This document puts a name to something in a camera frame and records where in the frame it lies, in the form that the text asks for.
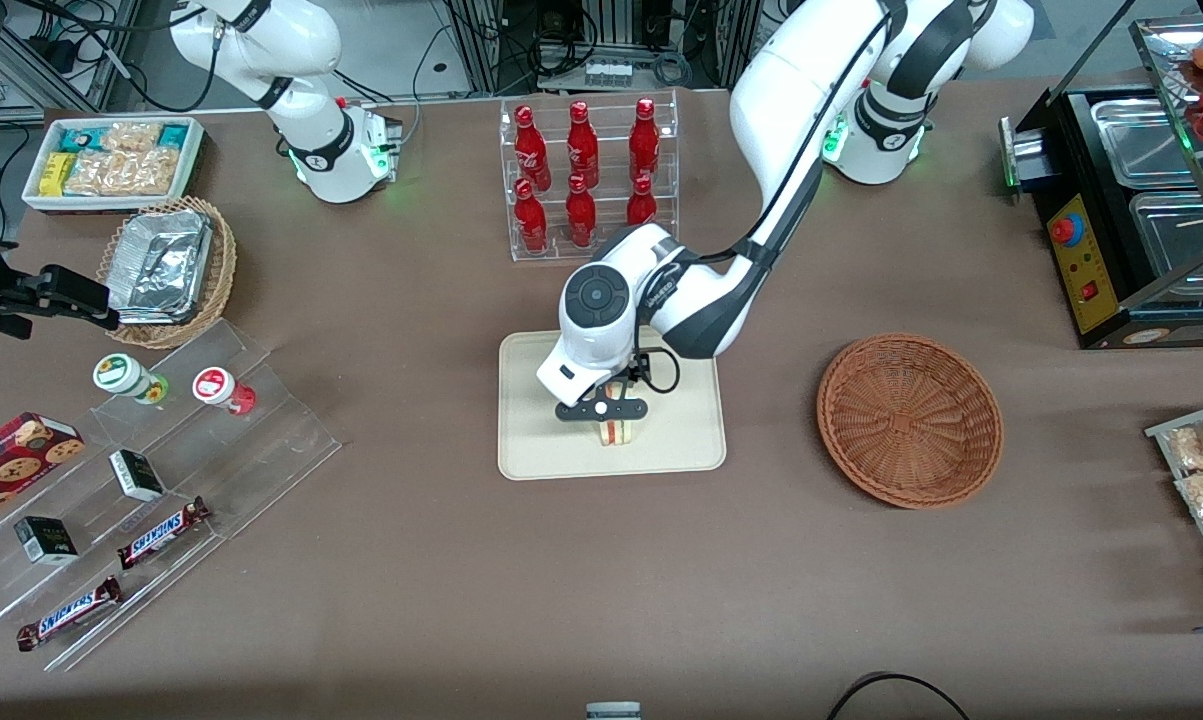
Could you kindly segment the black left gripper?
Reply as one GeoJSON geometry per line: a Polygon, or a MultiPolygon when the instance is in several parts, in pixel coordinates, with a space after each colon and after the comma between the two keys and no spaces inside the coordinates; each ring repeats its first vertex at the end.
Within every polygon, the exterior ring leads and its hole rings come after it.
{"type": "Polygon", "coordinates": [[[633,352],[623,370],[616,374],[621,381],[611,381],[604,386],[605,404],[624,404],[624,401],[646,401],[652,395],[651,352],[633,352]]]}

